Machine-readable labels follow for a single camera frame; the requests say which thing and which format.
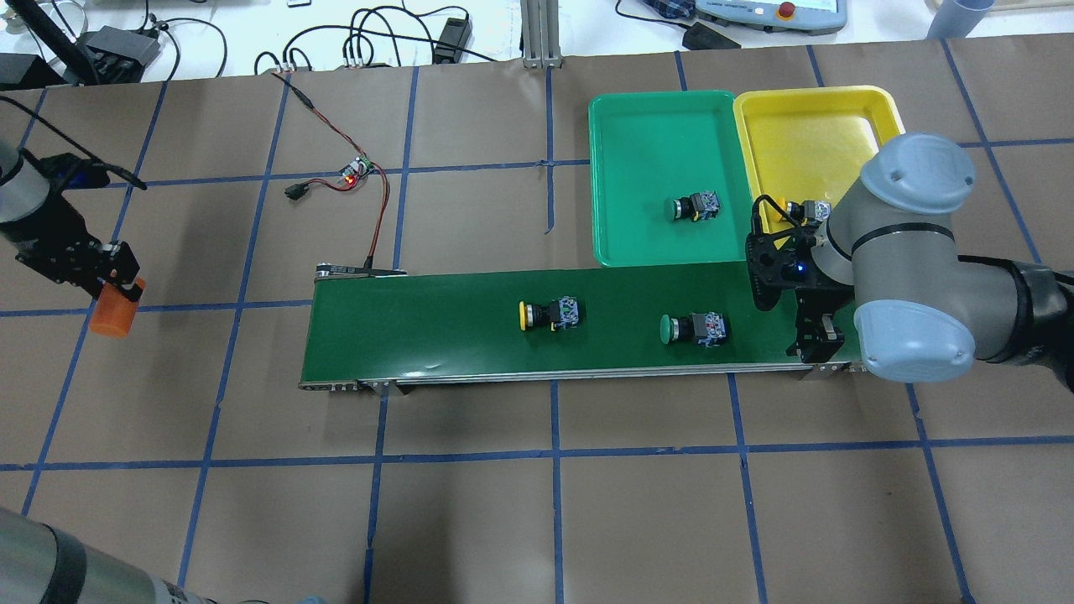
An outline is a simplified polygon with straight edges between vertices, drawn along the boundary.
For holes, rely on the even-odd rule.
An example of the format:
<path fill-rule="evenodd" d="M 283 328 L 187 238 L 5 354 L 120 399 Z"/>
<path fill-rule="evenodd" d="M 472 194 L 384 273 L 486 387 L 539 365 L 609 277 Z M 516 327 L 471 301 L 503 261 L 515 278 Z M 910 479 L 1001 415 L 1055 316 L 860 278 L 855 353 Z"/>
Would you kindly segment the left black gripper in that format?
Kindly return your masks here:
<path fill-rule="evenodd" d="M 39 159 L 32 153 L 16 153 L 14 164 L 3 170 L 3 238 L 15 247 L 21 264 L 44 278 L 93 290 L 93 299 L 111 287 L 137 305 L 142 285 L 130 245 L 104 244 L 92 236 L 84 216 L 66 199 L 66 189 L 108 184 L 102 164 L 76 154 Z"/>

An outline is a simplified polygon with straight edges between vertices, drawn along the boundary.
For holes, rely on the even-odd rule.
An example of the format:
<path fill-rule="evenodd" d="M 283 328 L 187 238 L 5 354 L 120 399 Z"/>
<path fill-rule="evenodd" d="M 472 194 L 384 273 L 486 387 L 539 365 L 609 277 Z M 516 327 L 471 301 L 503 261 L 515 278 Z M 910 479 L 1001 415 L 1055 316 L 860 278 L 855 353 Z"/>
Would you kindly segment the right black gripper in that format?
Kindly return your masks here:
<path fill-rule="evenodd" d="M 824 364 L 843 348 L 847 337 L 834 322 L 834 312 L 848 305 L 852 287 L 829 278 L 812 257 L 818 244 L 814 231 L 751 232 L 745 238 L 748 278 L 756 310 L 774 310 L 784 291 L 806 300 L 795 312 L 795 339 L 785 355 L 806 364 Z"/>

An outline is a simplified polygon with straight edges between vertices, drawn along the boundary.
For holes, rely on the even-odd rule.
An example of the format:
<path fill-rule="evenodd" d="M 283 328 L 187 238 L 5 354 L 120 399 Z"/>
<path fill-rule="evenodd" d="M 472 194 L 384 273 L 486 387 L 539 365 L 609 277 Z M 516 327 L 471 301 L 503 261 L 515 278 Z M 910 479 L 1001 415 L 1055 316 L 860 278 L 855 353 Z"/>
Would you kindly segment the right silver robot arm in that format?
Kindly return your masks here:
<path fill-rule="evenodd" d="M 757 310 L 795 294 L 787 355 L 822 364 L 854 306 L 863 366 L 897 383 L 950 382 L 975 361 L 1046 366 L 1071 387 L 1071 275 L 1046 265 L 960 255 L 952 214 L 977 183 L 942 135 L 891 138 L 821 219 L 760 195 L 745 238 Z"/>

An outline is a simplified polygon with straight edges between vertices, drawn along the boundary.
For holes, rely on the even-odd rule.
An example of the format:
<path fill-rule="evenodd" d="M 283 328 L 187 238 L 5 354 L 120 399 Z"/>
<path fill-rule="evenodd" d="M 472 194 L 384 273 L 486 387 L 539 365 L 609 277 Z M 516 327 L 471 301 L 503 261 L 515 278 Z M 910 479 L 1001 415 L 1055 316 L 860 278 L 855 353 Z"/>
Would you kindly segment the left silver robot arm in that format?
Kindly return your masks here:
<path fill-rule="evenodd" d="M 142 179 L 88 150 L 39 159 L 3 143 L 3 238 L 39 275 L 86 291 L 96 303 L 92 331 L 130 331 L 145 283 L 129 245 L 89 233 L 66 199 L 72 184 L 107 186 L 112 176 Z M 3 509 L 4 603 L 205 603 L 207 596 L 86 545 L 83 540 Z"/>

